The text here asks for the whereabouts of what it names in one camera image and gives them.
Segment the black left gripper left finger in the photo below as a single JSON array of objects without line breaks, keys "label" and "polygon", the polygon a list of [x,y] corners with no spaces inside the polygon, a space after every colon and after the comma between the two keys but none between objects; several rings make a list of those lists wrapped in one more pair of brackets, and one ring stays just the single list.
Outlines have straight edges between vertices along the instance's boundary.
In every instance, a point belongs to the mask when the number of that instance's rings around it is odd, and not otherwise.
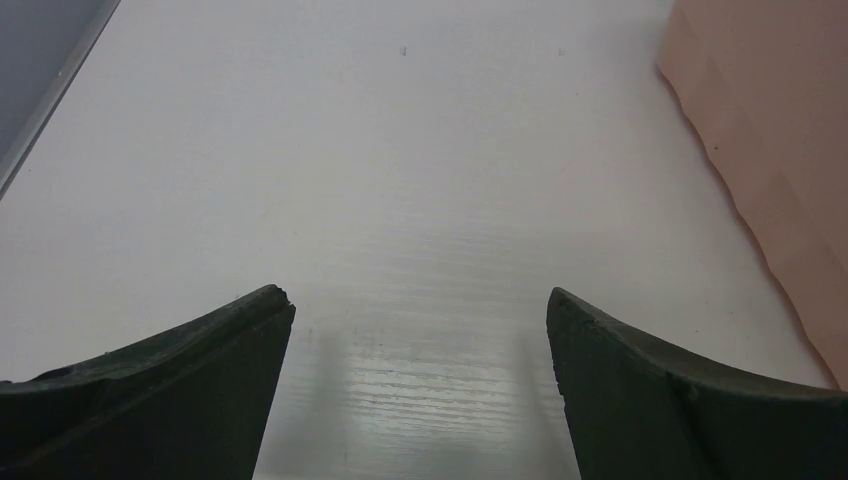
[{"label": "black left gripper left finger", "polygon": [[295,318],[275,285],[1,385],[5,479],[249,479]]}]

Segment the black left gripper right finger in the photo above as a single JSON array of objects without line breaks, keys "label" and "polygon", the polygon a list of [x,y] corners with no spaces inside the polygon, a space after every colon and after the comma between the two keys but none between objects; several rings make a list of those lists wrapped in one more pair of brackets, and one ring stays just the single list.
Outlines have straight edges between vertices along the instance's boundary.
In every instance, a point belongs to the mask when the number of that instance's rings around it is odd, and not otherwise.
[{"label": "black left gripper right finger", "polygon": [[708,359],[562,289],[547,335],[585,479],[843,479],[847,396]]}]

